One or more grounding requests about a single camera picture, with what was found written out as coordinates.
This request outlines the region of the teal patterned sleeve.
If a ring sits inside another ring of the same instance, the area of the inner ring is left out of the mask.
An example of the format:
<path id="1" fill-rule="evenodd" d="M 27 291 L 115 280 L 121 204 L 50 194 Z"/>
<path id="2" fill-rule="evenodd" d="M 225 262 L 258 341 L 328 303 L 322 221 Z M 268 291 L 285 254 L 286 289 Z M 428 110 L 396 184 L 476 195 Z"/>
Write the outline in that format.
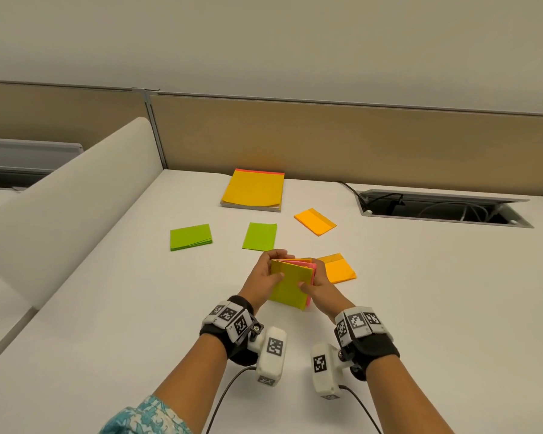
<path id="1" fill-rule="evenodd" d="M 126 407 L 99 434 L 193 434 L 165 402 L 150 395 L 137 407 Z"/>

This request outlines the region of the beige partition panel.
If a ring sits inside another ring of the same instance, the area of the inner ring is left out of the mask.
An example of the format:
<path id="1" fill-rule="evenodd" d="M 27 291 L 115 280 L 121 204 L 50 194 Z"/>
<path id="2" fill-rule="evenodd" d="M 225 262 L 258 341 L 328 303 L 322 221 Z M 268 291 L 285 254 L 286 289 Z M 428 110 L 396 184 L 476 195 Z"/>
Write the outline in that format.
<path id="1" fill-rule="evenodd" d="M 78 143 L 84 150 L 138 117 L 138 92 L 0 83 L 0 139 Z"/>
<path id="2" fill-rule="evenodd" d="M 543 196 L 543 116 L 152 95 L 167 167 Z"/>

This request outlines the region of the white desk divider panel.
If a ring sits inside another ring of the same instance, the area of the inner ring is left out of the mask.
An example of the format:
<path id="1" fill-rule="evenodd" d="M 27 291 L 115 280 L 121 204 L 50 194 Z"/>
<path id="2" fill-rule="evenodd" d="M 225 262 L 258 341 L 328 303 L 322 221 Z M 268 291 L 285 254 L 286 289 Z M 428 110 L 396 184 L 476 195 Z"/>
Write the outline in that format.
<path id="1" fill-rule="evenodd" d="M 0 206 L 0 278 L 41 309 L 163 169 L 138 117 Z"/>

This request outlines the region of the grey box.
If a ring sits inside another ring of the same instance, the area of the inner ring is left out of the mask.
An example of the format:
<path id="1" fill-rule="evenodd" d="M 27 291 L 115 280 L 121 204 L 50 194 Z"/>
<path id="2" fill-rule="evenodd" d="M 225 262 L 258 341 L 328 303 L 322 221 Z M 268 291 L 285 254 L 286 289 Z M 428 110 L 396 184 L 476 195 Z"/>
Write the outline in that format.
<path id="1" fill-rule="evenodd" d="M 0 139 L 0 189 L 26 189 L 84 152 L 79 143 Z"/>

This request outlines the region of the orange folded paper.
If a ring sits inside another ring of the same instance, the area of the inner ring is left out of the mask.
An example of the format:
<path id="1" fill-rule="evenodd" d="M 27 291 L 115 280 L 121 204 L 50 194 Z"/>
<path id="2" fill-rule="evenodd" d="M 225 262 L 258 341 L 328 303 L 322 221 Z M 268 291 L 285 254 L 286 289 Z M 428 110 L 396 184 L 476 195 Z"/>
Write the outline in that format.
<path id="1" fill-rule="evenodd" d="M 316 236 L 321 236 L 337 225 L 313 208 L 294 215 L 294 218 L 308 228 Z"/>
<path id="2" fill-rule="evenodd" d="M 354 269 L 340 253 L 319 257 L 318 260 L 324 262 L 326 276 L 332 284 L 346 282 L 357 277 Z"/>

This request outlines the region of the stack of coloured papers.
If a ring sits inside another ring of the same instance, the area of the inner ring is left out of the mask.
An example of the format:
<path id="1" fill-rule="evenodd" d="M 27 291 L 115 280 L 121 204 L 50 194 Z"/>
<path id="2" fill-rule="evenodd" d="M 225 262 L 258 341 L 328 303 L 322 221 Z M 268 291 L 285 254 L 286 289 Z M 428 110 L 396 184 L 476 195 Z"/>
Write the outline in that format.
<path id="1" fill-rule="evenodd" d="M 271 260 L 270 274 L 283 274 L 284 277 L 275 285 L 270 300 L 304 311 L 311 298 L 300 289 L 299 284 L 313 284 L 316 268 L 311 258 Z"/>

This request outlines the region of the orange paper pad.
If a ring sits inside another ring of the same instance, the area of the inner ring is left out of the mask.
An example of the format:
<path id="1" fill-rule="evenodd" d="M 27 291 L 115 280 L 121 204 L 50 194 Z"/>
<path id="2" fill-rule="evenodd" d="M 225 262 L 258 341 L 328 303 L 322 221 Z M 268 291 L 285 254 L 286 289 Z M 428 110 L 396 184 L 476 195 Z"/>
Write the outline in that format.
<path id="1" fill-rule="evenodd" d="M 285 174 L 236 168 L 220 201 L 224 208 L 281 212 Z"/>

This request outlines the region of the person's right forearm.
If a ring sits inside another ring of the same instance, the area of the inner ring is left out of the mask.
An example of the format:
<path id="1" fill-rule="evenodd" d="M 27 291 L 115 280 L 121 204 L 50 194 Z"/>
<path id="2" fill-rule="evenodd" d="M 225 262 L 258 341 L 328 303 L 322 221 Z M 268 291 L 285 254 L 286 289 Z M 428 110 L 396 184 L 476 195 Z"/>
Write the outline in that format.
<path id="1" fill-rule="evenodd" d="M 383 434 L 455 434 L 399 357 L 380 357 L 365 373 Z"/>

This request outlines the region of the grey partition post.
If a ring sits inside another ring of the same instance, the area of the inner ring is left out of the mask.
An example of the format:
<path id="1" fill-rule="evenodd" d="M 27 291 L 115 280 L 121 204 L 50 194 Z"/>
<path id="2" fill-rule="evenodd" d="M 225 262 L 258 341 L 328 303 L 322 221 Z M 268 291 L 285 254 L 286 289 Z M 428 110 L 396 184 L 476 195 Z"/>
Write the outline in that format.
<path id="1" fill-rule="evenodd" d="M 161 161 L 161 165 L 162 165 L 163 169 L 168 169 L 164 149 L 163 149 L 163 146 L 162 146 L 162 143 L 161 143 L 160 134 L 159 134 L 159 130 L 158 130 L 158 127 L 157 127 L 156 116 L 154 114 L 153 105 L 152 105 L 152 95 L 154 93 L 158 92 L 158 90 L 147 90 L 145 88 L 133 87 L 133 88 L 131 88 L 131 91 L 133 91 L 134 93 L 137 93 L 138 95 L 142 96 L 142 99 L 143 99 L 143 101 L 145 103 L 145 108 L 146 108 L 146 112 L 147 112 L 147 115 L 148 115 L 148 120 L 149 120 L 149 122 L 151 124 L 151 127 L 152 127 L 153 136 L 154 136 L 155 144 L 156 144 L 156 147 L 157 147 L 157 151 L 159 153 L 159 158 L 160 158 L 160 161 Z"/>

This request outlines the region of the person's left forearm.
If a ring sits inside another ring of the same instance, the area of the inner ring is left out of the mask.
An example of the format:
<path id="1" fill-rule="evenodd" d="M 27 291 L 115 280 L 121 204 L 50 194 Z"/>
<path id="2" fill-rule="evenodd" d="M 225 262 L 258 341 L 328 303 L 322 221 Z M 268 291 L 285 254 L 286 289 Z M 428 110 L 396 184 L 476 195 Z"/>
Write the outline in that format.
<path id="1" fill-rule="evenodd" d="M 227 365 L 221 341 L 201 335 L 180 363 L 153 392 L 193 434 L 202 434 Z"/>

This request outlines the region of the person's left hand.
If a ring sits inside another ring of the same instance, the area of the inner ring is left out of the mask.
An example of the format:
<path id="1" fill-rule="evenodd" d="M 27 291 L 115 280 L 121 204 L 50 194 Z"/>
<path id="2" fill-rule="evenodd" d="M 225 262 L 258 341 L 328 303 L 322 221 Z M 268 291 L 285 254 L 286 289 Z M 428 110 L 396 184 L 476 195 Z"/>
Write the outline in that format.
<path id="1" fill-rule="evenodd" d="M 273 249 L 261 254 L 238 294 L 252 305 L 253 315 L 258 313 L 261 306 L 268 301 L 273 291 L 273 289 L 260 289 L 259 277 L 271 274 L 270 264 L 272 260 L 293 258 L 295 258 L 295 256 L 289 255 L 285 249 Z"/>

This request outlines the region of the person's right hand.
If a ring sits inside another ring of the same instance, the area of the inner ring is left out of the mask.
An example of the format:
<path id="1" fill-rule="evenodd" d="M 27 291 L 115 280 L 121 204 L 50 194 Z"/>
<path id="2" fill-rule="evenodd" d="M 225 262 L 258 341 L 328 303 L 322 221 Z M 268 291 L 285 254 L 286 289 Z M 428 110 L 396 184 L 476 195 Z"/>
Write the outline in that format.
<path id="1" fill-rule="evenodd" d="M 316 265 L 312 284 L 317 286 L 317 291 L 311 299 L 318 310 L 324 313 L 335 324 L 336 316 L 346 309 L 355 307 L 355 304 L 342 294 L 334 284 L 330 283 L 326 276 L 324 262 L 312 259 L 312 263 Z"/>

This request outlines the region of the green folded paper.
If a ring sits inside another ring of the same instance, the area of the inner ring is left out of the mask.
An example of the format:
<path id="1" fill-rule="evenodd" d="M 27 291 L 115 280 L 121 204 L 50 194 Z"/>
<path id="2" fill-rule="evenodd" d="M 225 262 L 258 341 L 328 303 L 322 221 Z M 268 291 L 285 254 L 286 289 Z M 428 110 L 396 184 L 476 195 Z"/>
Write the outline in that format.
<path id="1" fill-rule="evenodd" d="M 170 231 L 170 251 L 199 247 L 212 243 L 209 224 L 176 228 Z"/>
<path id="2" fill-rule="evenodd" d="M 242 249 L 267 252 L 275 248 L 277 224 L 250 222 Z"/>

